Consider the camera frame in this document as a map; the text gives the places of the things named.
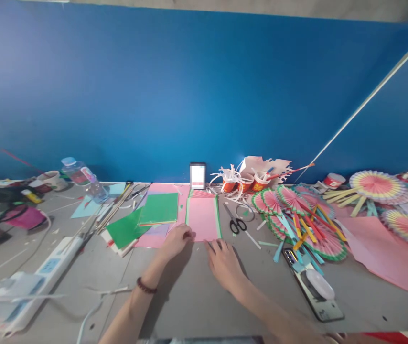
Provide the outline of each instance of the pink fan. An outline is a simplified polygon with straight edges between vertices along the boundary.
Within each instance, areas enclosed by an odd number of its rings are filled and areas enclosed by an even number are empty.
[[[308,201],[311,209],[314,209],[316,206],[320,206],[320,208],[329,218],[334,218],[334,209],[318,193],[302,185],[294,186],[293,189],[296,192],[299,192],[300,195],[303,196],[306,201]]]
[[[261,199],[272,214],[283,216],[282,207],[279,204],[276,194],[272,190],[265,189],[261,191]]]
[[[277,188],[277,195],[280,200],[294,213],[304,216],[302,206],[310,209],[308,202],[300,196],[296,191],[285,187],[284,185],[279,185]]]
[[[258,192],[252,196],[252,204],[260,213],[271,214],[270,209],[266,206],[261,198],[261,192]]]

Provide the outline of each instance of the paper cup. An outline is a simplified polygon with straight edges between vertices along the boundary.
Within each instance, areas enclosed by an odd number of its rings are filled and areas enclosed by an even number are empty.
[[[251,174],[243,174],[241,175],[241,177],[242,177],[242,185],[237,184],[237,189],[241,190],[241,187],[242,187],[242,193],[245,193],[249,191],[250,187],[252,186],[254,177]]]
[[[252,184],[252,190],[255,192],[261,191],[268,186],[271,181],[264,181],[262,178],[266,171],[259,171],[253,177],[255,181]]]
[[[236,183],[227,183],[226,179],[223,178],[223,192],[231,192],[235,185]]]
[[[48,185],[54,191],[61,191],[68,186],[67,182],[63,178],[60,178],[59,171],[49,171],[39,175],[37,179]]]

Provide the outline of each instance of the white container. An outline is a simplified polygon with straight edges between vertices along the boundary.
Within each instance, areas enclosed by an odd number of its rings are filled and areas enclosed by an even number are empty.
[[[54,191],[61,191],[68,186],[67,182],[63,178],[60,178],[59,171],[49,171],[39,175],[37,179],[48,185]]]

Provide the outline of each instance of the stack of paper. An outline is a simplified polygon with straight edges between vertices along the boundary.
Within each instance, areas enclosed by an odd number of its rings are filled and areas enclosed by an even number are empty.
[[[344,235],[356,260],[408,291],[408,243],[389,232],[377,217],[342,217]]]

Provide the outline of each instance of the gray table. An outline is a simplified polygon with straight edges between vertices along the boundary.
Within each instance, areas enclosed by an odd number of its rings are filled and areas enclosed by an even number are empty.
[[[83,193],[82,188],[74,186],[60,195],[76,198]],[[49,193],[45,198],[46,202],[39,205],[40,209],[54,217],[53,226],[34,256],[21,268],[23,271],[34,272],[62,237],[75,233],[84,220],[70,219],[78,204],[53,212],[54,209],[76,201],[57,195]],[[323,266],[325,277],[336,292],[337,302],[345,314],[345,319],[327,324],[318,322],[286,262],[273,262],[276,248],[262,246],[259,250],[247,235],[232,235],[222,201],[227,201],[232,211],[235,210],[236,204],[220,198],[220,221],[224,239],[235,246],[253,283],[286,310],[292,314],[301,313],[321,332],[408,330],[408,292],[369,273],[352,257],[342,263],[327,263]],[[130,211],[131,209],[119,210],[113,220],[129,214]],[[259,216],[247,223],[252,236],[256,240],[277,243],[277,239],[266,226],[258,232],[255,230],[260,223]],[[0,279],[9,276],[32,254],[43,236],[43,233],[26,235],[18,228],[12,229],[10,233],[13,238],[0,246],[0,264],[25,247],[28,251],[2,268]],[[151,261],[154,251],[136,248],[124,258],[120,258],[107,248],[102,238],[94,236],[88,242],[84,253],[76,259],[55,288],[56,293],[70,296],[47,301],[29,328],[6,342],[74,343],[83,318],[98,300],[96,295],[80,288],[91,286],[99,290],[111,290],[126,284],[134,286],[136,278]],[[127,297],[127,294],[118,294],[104,301],[89,319],[83,343],[97,343]],[[263,324],[220,287],[207,265],[204,244],[194,243],[167,266],[160,281],[159,292],[147,314],[141,337],[197,338],[266,333]]]

